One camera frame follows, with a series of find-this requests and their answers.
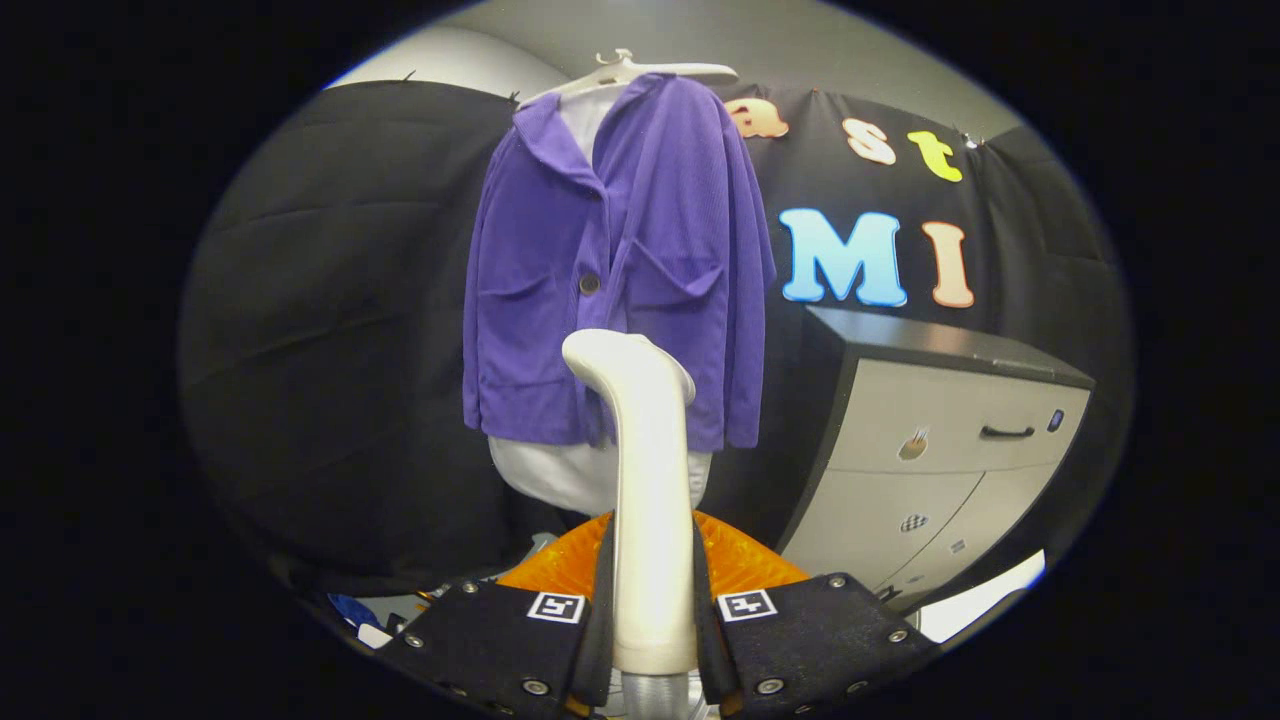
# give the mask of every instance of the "white drawer cabinet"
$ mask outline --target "white drawer cabinet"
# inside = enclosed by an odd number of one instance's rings
[[[933,539],[980,478],[829,470],[783,556],[810,574],[849,573],[876,588]]]
[[[828,469],[972,473],[1057,462],[1075,434],[1087,389],[860,359]],[[1061,423],[1048,432],[1055,413]],[[1009,434],[984,434],[995,430]],[[924,432],[919,456],[902,446]],[[1030,432],[1029,437],[1016,433]]]
[[[982,557],[1027,512],[1057,465],[992,470],[960,510],[891,578],[873,587],[891,609],[909,606]]]
[[[1093,380],[1032,347],[960,328],[809,309],[820,437],[780,542],[810,574],[846,571],[893,609],[989,551],[1052,480]]]

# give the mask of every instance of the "drawer handle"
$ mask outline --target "drawer handle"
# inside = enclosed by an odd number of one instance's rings
[[[997,430],[991,425],[982,427],[982,437],[988,437],[988,438],[1021,439],[1024,437],[1032,437],[1033,434],[1036,434],[1036,428],[1027,428],[1025,430],[1009,432],[1009,430]]]

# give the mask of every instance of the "screw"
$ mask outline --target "screw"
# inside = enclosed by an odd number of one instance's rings
[[[782,689],[786,683],[781,678],[769,678],[768,680],[760,680],[760,684],[755,685],[755,692],[760,694],[773,694]]]

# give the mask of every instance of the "black fabric backdrop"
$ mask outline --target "black fabric backdrop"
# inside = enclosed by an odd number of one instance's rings
[[[1037,548],[1052,562],[1119,460],[1133,405],[1132,331],[1115,259],[1088,205],[1024,128],[972,150],[954,128],[814,90],[717,88],[773,102],[790,132],[749,138],[778,281],[767,304],[760,442],[714,461],[701,510],[773,544],[800,493],[787,430],[804,304],[782,296],[792,238],[778,214],[822,211],[841,240],[861,213],[900,220],[908,302],[818,302],[1011,337],[1098,382],[1055,482],[956,584]],[[563,529],[509,491],[461,413],[461,313],[471,227],[489,155],[515,104],[429,82],[324,91],[228,188],[191,266],[180,386],[193,448],[246,539],[312,587],[390,594],[517,560]],[[844,118],[873,123],[897,161],[858,156]],[[909,132],[947,143],[959,183],[931,172]],[[972,307],[942,307],[925,222],[964,229]],[[823,277],[819,273],[819,282]]]

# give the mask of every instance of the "drawer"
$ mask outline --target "drawer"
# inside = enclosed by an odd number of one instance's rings
[[[1080,425],[1089,391],[987,375],[859,360],[827,465],[867,473],[960,473],[1059,462]],[[1062,420],[1050,432],[1057,410]],[[1030,429],[1029,437],[983,437]],[[909,441],[924,430],[923,452]]]
[[[828,471],[782,557],[809,574],[844,571],[874,588],[929,543],[980,478]]]
[[[997,470],[982,477],[964,506],[929,544],[874,589],[901,610],[959,575],[1005,537],[1030,509],[1057,465]]]

